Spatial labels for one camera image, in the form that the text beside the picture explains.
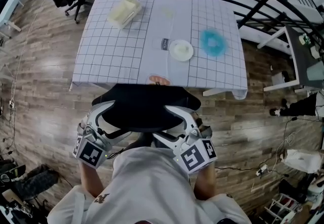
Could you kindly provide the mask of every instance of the wooden floor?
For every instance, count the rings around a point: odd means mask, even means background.
[[[26,6],[18,8],[12,18],[22,32],[2,29],[12,36],[4,44],[12,55],[0,57],[1,63],[7,63],[15,75],[21,59],[14,93],[16,113],[12,115],[15,118],[17,151],[7,157],[26,164],[27,170],[42,163],[48,164],[76,185],[80,183],[79,171],[77,161],[71,154],[76,126],[90,108],[91,101],[105,92],[99,87],[69,91],[79,40],[90,8],[80,13],[80,24],[76,25],[73,13],[66,17],[64,9],[56,8],[51,0],[24,2]],[[268,111],[279,106],[283,97],[291,103],[301,98],[289,89],[263,93],[263,87],[271,82],[270,65],[273,73],[286,69],[292,75],[286,58],[278,57],[267,49],[259,51],[254,44],[246,42],[244,53],[249,85],[246,99],[235,100],[231,93],[205,98],[202,97],[204,90],[189,90],[201,100],[199,113],[204,123],[213,129],[213,142],[219,156],[218,167],[257,167],[273,155],[283,141],[285,125],[290,118],[270,117]],[[8,102],[12,97],[12,83],[8,80],[2,83],[1,97],[6,118],[9,119]],[[296,133],[291,147],[319,149],[320,126],[320,123],[303,120],[288,123],[287,135]],[[0,130],[0,141],[6,139],[0,143],[2,154],[7,152],[6,147],[12,142],[9,138],[12,137],[12,125],[5,120]],[[179,127],[172,130],[174,133],[180,131]],[[136,137],[136,133],[132,134],[120,146],[126,146]],[[275,158],[268,162],[270,169],[274,162]],[[290,174],[288,180],[292,184],[303,175],[282,164],[278,164],[276,170]],[[255,170],[217,169],[216,172],[219,192],[230,193],[247,213],[269,201],[277,192],[282,178],[282,175],[273,172],[260,179],[256,177]],[[99,173],[104,184],[109,184],[112,161],[100,167]],[[46,198],[52,207],[69,190],[69,184],[62,179],[39,198]]]

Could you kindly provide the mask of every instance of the white plate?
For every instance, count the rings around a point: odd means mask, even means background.
[[[186,40],[174,40],[169,50],[171,56],[178,61],[188,61],[193,56],[193,47]]]

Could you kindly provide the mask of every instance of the blue stain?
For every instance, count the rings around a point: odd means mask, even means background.
[[[215,29],[203,30],[199,41],[202,49],[212,57],[224,54],[227,49],[225,38]]]

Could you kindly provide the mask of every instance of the shoe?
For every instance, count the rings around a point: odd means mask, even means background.
[[[285,109],[288,109],[287,100],[285,98],[282,99],[281,106],[284,107]]]
[[[271,116],[280,116],[280,110],[279,109],[272,108],[272,109],[270,109],[269,113],[270,113]]]

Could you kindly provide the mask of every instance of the white grid tablecloth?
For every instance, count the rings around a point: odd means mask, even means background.
[[[123,29],[107,21],[121,0],[95,0],[79,44],[72,82],[152,84],[216,88],[247,93],[241,39],[230,4],[220,0],[138,0],[143,9]],[[227,42],[211,57],[200,46],[202,30],[215,29]],[[164,44],[184,39],[194,47],[189,62],[174,60]]]

